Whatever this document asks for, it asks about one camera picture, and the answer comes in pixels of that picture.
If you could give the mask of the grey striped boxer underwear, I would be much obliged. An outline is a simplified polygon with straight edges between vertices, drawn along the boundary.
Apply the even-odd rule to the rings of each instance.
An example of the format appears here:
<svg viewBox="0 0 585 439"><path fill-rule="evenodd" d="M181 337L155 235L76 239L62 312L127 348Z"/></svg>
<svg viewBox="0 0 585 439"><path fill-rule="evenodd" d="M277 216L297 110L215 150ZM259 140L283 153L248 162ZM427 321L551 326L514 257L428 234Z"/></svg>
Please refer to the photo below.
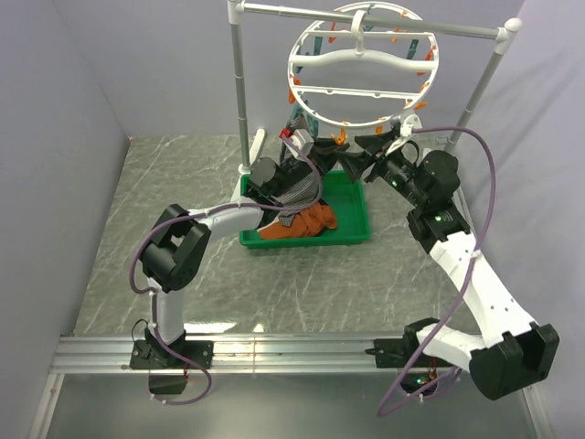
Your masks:
<svg viewBox="0 0 585 439"><path fill-rule="evenodd" d="M292 134L296 146L319 168L316 160L317 142L312 136L310 125L304 115L291 118L285 128ZM286 208L277 215L284 227L291 227L295 216L306 209L315 199L320 179L316 177L310 166L298 155L293 153L286 143L282 143L278 165L285 174L285 189L275 197L278 203Z"/></svg>

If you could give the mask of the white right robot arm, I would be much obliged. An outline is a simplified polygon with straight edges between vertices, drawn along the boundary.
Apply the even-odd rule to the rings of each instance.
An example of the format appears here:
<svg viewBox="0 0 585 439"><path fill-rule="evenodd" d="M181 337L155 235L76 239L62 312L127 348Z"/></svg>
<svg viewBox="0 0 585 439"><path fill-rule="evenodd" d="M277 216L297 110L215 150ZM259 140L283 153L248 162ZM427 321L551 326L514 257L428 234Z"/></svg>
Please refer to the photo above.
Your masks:
<svg viewBox="0 0 585 439"><path fill-rule="evenodd" d="M351 181L381 178L413 207L410 232L443 269L480 329L478 336L447 326L449 316L427 318L405 327L402 346L387 356L404 359L408 368L436 358L467 371L476 388L491 401L544 380L555 358L559 336L540 325L508 292L481 252L486 230L474 235L453 195L460 186L458 160L431 150L414 162L401 149L396 130L360 135L358 153L338 161Z"/></svg>

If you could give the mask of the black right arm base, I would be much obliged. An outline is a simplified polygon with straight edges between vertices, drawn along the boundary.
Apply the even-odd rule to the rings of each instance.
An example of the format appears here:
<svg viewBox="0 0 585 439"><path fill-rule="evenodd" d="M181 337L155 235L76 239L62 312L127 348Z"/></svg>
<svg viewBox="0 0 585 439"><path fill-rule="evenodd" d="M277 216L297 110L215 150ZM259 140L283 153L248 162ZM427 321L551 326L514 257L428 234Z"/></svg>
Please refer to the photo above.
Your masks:
<svg viewBox="0 0 585 439"><path fill-rule="evenodd" d="M368 348L365 353L373 355L378 369L401 369L406 366L410 357L419 346L416 331L431 324L437 324L438 319L428 317L408 324L399 338L376 338L373 348Z"/></svg>

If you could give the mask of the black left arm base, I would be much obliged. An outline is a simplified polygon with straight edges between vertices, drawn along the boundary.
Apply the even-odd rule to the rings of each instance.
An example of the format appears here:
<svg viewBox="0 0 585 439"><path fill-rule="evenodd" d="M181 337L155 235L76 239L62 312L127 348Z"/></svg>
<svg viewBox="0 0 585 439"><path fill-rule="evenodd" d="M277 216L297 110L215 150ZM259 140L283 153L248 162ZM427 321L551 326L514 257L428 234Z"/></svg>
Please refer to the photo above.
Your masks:
<svg viewBox="0 0 585 439"><path fill-rule="evenodd" d="M169 346L175 353L196 362L204 369L211 367L214 343L211 340L177 340ZM155 338L133 343L130 369L183 369L190 364L169 353Z"/></svg>

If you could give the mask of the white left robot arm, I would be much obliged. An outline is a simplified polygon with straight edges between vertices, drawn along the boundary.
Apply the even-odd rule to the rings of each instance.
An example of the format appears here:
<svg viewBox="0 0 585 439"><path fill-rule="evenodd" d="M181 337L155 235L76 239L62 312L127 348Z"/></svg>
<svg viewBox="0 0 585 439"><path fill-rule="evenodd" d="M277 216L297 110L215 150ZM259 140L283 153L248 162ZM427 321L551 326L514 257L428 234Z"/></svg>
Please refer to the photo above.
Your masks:
<svg viewBox="0 0 585 439"><path fill-rule="evenodd" d="M138 252L133 265L142 267L147 278L148 331L156 340L151 353L161 366L173 368L183 360L183 291L212 241L245 230L274 241L335 228L335 214L323 199L324 177L349 146L313 138L305 130L284 138L282 145L282 159L258 158L243 193L230 202L199 210L169 206Z"/></svg>

